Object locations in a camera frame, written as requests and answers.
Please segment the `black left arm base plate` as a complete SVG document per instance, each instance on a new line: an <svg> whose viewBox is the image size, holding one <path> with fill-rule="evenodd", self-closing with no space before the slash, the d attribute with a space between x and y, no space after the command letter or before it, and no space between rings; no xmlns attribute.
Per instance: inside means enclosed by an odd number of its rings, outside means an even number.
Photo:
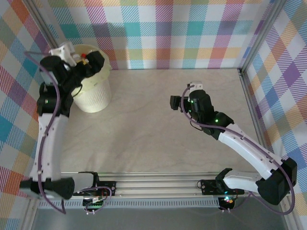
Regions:
<svg viewBox="0 0 307 230"><path fill-rule="evenodd" d="M116 181L98 181L90 188L75 192L73 196L110 196L115 195Z"/></svg>

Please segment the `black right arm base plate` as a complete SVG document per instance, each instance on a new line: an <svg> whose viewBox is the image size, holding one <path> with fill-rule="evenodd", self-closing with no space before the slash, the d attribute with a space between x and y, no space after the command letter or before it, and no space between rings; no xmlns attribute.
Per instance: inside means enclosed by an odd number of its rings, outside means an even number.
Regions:
<svg viewBox="0 0 307 230"><path fill-rule="evenodd" d="M201 190L202 195L244 195L242 189L221 189L215 180L198 180L196 186Z"/></svg>

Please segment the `green terminal control board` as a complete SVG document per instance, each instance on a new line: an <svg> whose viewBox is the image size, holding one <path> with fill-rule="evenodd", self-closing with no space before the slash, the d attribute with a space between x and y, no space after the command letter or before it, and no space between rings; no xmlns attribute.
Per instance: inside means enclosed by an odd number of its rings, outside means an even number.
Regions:
<svg viewBox="0 0 307 230"><path fill-rule="evenodd" d="M104 205L105 200L106 199L103 198L102 196L94 198L84 198L82 206L86 212L93 213Z"/></svg>

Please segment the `plaid backdrop cloth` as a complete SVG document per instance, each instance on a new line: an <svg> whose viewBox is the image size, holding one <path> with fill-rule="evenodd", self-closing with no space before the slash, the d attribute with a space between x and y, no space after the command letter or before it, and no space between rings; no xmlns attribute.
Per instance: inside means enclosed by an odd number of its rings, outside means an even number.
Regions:
<svg viewBox="0 0 307 230"><path fill-rule="evenodd" d="M307 0L287 0L246 73L274 153L297 163L295 216L307 230Z"/></svg>
<svg viewBox="0 0 307 230"><path fill-rule="evenodd" d="M22 0L0 0L0 230L18 230L27 205L19 184L31 171L38 135L36 102L42 83L35 59L49 45Z"/></svg>
<svg viewBox="0 0 307 230"><path fill-rule="evenodd" d="M113 69L243 64L275 0L32 0L58 43L103 50Z"/></svg>

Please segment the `aluminium side rail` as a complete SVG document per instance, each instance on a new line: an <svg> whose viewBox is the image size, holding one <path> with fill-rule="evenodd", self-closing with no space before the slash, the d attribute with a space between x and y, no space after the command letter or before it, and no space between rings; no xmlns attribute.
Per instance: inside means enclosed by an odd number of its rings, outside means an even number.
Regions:
<svg viewBox="0 0 307 230"><path fill-rule="evenodd" d="M265 135L264 132L264 122L261 119L260 115L260 109L257 104L256 97L254 95L252 86L249 81L249 77L246 73L243 72L242 69L237 69L241 85L243 87L244 95L248 104L248 109L251 115L251 119L256 131L257 139L259 143L264 146L266 149L273 151L272 146L270 145L269 140L267 139L267 136Z"/></svg>

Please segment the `aluminium base rail beams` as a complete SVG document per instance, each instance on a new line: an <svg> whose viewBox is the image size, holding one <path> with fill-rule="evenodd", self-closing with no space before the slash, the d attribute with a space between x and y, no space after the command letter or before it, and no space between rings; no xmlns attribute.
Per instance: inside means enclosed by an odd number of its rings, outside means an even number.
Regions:
<svg viewBox="0 0 307 230"><path fill-rule="evenodd" d="M75 173L62 173L71 176ZM97 174L97 181L116 181L115 195L131 198L180 198L202 196L196 186L198 180L215 180L217 175L203 173L105 173Z"/></svg>

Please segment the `pale yellow waste basket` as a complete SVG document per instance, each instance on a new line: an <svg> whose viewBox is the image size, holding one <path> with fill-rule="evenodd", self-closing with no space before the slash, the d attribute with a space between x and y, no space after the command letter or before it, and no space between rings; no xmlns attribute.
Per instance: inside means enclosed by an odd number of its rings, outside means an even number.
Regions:
<svg viewBox="0 0 307 230"><path fill-rule="evenodd" d="M111 65L109 62L109 57L106 53L104 53L102 50L100 50L99 48L92 46L92 45L74 45L74 49L75 49L75 54L79 55L81 57L81 54L88 54L92 51L99 51L101 53L101 55L104 57L105 62L104 62L104 66L101 68L100 72L93 75L92 77L86 77L85 73L83 74L83 78L81 80L81 82L79 83L79 85L72 91L72 96L77 96L79 93L83 93L87 90L92 89L96 84L98 83L102 83L106 80L108 80L108 76L110 74L111 71ZM81 67L87 67L90 68L91 65L89 64L89 61L87 58L83 58L81 57L80 60L77 61L77 64L81 64Z"/></svg>

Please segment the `black control board with lights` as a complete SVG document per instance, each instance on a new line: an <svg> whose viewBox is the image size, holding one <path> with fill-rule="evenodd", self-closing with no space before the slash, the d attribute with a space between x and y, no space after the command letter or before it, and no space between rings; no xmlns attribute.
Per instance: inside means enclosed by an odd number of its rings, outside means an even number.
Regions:
<svg viewBox="0 0 307 230"><path fill-rule="evenodd" d="M222 211L233 209L235 207L236 199L237 197L233 197L233 196L220 197L218 198L218 202L219 202L218 208Z"/></svg>

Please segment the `aluminium frame leg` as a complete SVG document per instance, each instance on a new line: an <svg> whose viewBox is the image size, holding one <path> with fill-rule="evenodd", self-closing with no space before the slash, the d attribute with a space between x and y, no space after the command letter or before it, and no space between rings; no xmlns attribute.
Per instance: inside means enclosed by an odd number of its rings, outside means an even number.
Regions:
<svg viewBox="0 0 307 230"><path fill-rule="evenodd" d="M26 200L26 205L23 208L23 215L18 230L32 229L38 205L39 205L38 199L32 198Z"/></svg>
<svg viewBox="0 0 307 230"><path fill-rule="evenodd" d="M290 199L286 196L281 202L280 202L280 208L282 212L287 211L290 206ZM284 215L285 225L287 226L288 230L300 230L300 227L297 223L295 211L293 210L290 214Z"/></svg>

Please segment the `cream ribbed waste bin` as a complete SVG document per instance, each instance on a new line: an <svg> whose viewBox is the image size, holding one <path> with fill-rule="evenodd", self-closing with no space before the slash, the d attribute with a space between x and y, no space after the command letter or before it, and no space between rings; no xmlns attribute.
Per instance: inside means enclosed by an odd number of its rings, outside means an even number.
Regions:
<svg viewBox="0 0 307 230"><path fill-rule="evenodd" d="M96 113L105 109L112 98L109 81L96 84L92 89L79 93L74 103L86 113Z"/></svg>

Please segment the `aluminium frame post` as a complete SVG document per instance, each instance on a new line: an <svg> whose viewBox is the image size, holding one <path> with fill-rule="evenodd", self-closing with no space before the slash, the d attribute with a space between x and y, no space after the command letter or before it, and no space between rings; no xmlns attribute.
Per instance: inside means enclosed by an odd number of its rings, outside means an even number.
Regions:
<svg viewBox="0 0 307 230"><path fill-rule="evenodd" d="M43 37L46 39L47 43L51 48L57 48L58 43L53 36L49 26L45 22L43 15L40 13L39 8L36 6L34 0L23 0L26 8L29 10L31 16L33 17L34 21L36 22L40 32L42 33Z"/></svg>
<svg viewBox="0 0 307 230"><path fill-rule="evenodd" d="M240 76L244 75L251 65L286 2L287 0L263 0L261 2L248 33L247 41L244 42L240 52L240 60L236 62Z"/></svg>

